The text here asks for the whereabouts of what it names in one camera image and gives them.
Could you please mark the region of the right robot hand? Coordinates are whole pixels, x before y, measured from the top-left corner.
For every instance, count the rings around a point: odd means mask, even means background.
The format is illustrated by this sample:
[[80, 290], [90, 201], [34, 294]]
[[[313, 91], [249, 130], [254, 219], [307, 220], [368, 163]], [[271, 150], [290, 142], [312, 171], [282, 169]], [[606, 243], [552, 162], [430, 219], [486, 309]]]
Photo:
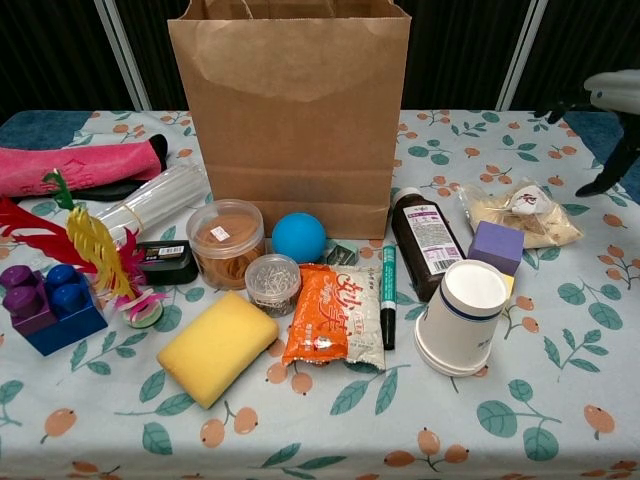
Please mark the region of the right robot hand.
[[535, 118], [546, 117], [549, 124], [571, 110], [594, 107], [614, 113], [623, 134], [596, 178], [576, 191], [577, 197], [590, 197], [612, 188], [640, 159], [640, 69], [602, 72], [588, 77], [580, 89], [564, 90], [541, 104]]

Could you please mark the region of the clear bag of crackers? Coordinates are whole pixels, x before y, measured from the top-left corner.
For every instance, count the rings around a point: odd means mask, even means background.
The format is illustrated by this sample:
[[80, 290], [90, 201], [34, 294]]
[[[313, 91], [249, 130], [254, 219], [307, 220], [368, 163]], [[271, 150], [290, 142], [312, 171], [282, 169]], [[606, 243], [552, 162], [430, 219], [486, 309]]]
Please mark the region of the clear bag of crackers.
[[458, 194], [473, 231], [482, 221], [521, 231], [525, 249], [561, 247], [584, 237], [566, 209], [528, 178], [503, 194], [470, 184]]

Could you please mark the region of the purple foam cube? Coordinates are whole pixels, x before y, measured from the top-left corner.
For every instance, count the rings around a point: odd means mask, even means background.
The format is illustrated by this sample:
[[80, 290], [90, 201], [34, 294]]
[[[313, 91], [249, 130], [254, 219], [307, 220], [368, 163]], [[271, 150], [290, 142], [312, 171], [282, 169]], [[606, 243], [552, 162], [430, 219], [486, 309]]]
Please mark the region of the purple foam cube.
[[524, 238], [520, 230], [480, 221], [467, 258], [483, 261], [503, 274], [514, 276], [522, 260]]

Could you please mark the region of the white paper cup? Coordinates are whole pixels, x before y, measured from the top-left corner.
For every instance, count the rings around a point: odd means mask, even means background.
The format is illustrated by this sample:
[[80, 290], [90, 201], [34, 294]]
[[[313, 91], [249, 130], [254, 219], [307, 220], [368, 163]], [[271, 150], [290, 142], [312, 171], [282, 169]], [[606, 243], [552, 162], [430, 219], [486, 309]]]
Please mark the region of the white paper cup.
[[510, 297], [505, 277], [479, 260], [461, 260], [445, 272], [415, 324], [423, 361], [450, 377], [467, 377], [486, 363], [497, 320]]

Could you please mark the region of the brown paper bag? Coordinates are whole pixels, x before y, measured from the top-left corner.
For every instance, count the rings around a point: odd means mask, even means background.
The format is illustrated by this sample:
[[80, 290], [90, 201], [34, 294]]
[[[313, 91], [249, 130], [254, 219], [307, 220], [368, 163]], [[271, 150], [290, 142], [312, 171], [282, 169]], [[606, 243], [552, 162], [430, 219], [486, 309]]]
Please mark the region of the brown paper bag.
[[190, 0], [168, 30], [213, 195], [382, 238], [410, 25], [393, 0]]

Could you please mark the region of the black partition screen panel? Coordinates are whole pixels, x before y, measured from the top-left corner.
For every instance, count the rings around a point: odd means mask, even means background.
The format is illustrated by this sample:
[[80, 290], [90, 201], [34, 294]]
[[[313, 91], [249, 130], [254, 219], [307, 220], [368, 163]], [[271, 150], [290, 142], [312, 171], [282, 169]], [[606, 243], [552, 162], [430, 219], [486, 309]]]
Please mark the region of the black partition screen panel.
[[393, 0], [411, 17], [402, 107], [493, 110], [530, 0]]
[[168, 21], [190, 0], [114, 0], [153, 110], [188, 109]]
[[24, 110], [131, 110], [94, 0], [0, 0], [0, 123]]
[[584, 81], [640, 69], [640, 0], [548, 0], [513, 110], [586, 100]]

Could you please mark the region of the brown medicine bottle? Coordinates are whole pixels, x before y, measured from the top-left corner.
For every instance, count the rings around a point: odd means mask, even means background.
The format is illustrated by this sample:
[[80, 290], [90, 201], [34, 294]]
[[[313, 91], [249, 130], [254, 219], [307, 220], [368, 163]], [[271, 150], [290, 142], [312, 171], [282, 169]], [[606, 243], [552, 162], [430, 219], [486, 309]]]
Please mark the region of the brown medicine bottle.
[[466, 256], [440, 207], [417, 188], [392, 195], [391, 228], [413, 289], [428, 303], [447, 269]]

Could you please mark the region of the green marker pen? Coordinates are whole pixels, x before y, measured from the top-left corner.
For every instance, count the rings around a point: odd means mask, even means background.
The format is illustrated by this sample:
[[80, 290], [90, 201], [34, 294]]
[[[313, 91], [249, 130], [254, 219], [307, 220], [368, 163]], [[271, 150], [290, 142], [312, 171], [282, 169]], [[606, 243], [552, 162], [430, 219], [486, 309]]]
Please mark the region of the green marker pen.
[[380, 324], [383, 347], [386, 351], [395, 349], [396, 293], [396, 247], [386, 245], [382, 249], [380, 286]]

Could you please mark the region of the blue ball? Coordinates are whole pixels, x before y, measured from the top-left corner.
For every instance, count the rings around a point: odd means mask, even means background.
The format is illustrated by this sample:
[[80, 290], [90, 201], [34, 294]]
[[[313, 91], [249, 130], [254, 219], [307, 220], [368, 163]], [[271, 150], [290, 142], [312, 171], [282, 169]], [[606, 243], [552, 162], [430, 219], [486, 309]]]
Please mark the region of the blue ball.
[[272, 250], [295, 262], [313, 263], [323, 254], [326, 231], [320, 221], [304, 212], [281, 218], [272, 231]]

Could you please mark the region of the orange pickle packet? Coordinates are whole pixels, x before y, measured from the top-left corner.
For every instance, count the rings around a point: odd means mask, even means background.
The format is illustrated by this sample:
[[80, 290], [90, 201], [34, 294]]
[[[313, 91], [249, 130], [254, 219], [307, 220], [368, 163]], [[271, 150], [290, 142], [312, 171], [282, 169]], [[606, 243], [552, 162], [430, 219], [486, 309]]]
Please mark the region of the orange pickle packet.
[[365, 363], [384, 370], [379, 267], [303, 264], [282, 363]]

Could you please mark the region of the floral print tablecloth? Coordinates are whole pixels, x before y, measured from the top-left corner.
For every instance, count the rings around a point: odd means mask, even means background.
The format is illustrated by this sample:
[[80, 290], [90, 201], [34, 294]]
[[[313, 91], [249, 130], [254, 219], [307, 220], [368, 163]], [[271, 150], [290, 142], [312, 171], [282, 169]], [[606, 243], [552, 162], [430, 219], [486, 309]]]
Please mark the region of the floral print tablecloth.
[[437, 202], [470, 240], [457, 190], [522, 179], [583, 237], [531, 250], [488, 362], [453, 379], [426, 365], [426, 304], [397, 270], [396, 347], [386, 369], [283, 365], [264, 352], [211, 408], [157, 353], [220, 292], [169, 286], [150, 328], [107, 327], [48, 357], [11, 326], [0, 287], [0, 480], [640, 480], [640, 182], [581, 199], [620, 128], [573, 112], [406, 111], [393, 185]]

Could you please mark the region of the small jar of paper clips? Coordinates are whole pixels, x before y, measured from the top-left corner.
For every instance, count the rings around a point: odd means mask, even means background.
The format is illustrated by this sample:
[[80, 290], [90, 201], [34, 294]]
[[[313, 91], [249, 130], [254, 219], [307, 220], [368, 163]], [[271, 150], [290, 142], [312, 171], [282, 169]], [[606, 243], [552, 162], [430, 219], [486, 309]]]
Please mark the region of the small jar of paper clips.
[[281, 254], [261, 256], [245, 271], [249, 301], [274, 318], [295, 310], [301, 284], [298, 264]]

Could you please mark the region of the clear jar of rubber bands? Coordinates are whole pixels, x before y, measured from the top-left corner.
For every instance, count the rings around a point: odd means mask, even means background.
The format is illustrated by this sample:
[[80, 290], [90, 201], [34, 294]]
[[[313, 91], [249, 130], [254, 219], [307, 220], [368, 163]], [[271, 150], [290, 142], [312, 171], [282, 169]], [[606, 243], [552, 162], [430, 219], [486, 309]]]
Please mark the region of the clear jar of rubber bands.
[[186, 233], [200, 274], [215, 289], [244, 289], [248, 266], [266, 251], [262, 214], [244, 200], [217, 200], [197, 209]]

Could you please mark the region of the bundle of clear straws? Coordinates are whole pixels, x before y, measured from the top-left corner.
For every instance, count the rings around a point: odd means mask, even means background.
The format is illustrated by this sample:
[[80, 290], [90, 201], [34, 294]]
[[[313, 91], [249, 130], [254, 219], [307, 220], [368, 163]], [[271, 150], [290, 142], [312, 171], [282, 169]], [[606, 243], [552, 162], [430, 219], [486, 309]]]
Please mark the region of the bundle of clear straws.
[[183, 164], [168, 168], [124, 200], [96, 215], [112, 238], [123, 241], [125, 230], [141, 234], [200, 198], [209, 181], [205, 170]]

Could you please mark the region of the yellow sponge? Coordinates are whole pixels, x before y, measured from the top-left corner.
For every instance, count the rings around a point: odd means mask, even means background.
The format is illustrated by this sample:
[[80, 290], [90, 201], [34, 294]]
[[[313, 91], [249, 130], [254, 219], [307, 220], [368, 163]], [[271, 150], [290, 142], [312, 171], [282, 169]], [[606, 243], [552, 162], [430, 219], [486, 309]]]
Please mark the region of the yellow sponge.
[[169, 342], [157, 361], [195, 403], [208, 409], [278, 336], [274, 319], [228, 292]]

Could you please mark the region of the small black box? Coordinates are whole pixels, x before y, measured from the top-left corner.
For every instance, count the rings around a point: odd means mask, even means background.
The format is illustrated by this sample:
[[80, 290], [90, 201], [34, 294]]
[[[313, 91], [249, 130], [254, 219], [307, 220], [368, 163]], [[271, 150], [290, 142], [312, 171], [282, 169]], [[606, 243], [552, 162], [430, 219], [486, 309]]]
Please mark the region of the small black box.
[[194, 281], [199, 268], [187, 240], [161, 240], [137, 245], [143, 258], [139, 264], [144, 285], [183, 285]]

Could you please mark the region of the colourful feather shuttlecock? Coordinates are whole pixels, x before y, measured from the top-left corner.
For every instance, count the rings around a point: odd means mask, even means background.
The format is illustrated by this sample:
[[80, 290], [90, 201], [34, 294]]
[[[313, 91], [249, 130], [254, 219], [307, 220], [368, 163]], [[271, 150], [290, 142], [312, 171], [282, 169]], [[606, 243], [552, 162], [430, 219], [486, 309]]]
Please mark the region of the colourful feather shuttlecock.
[[41, 251], [61, 263], [94, 276], [93, 286], [115, 301], [116, 309], [133, 328], [147, 328], [163, 314], [162, 293], [143, 289], [140, 264], [144, 254], [137, 247], [136, 234], [125, 231], [126, 242], [117, 244], [107, 227], [76, 204], [58, 170], [43, 180], [53, 187], [56, 204], [69, 211], [64, 227], [38, 217], [0, 195], [0, 233]]

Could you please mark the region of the blue toy building block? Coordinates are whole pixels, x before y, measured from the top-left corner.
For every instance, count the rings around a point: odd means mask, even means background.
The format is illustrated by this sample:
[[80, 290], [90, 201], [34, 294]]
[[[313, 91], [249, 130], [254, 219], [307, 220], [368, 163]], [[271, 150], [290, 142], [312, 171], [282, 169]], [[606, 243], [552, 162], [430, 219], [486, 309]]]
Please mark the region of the blue toy building block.
[[38, 327], [26, 340], [43, 356], [50, 355], [107, 327], [84, 274], [68, 264], [53, 267], [44, 292], [54, 322]]

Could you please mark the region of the purple toy building block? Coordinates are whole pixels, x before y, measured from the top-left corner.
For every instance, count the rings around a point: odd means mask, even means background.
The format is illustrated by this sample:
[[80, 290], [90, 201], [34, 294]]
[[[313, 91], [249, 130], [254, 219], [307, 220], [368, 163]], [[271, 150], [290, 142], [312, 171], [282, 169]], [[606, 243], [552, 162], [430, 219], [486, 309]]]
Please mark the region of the purple toy building block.
[[2, 301], [14, 330], [28, 337], [57, 322], [45, 290], [44, 277], [27, 265], [14, 265], [0, 274], [6, 290]]

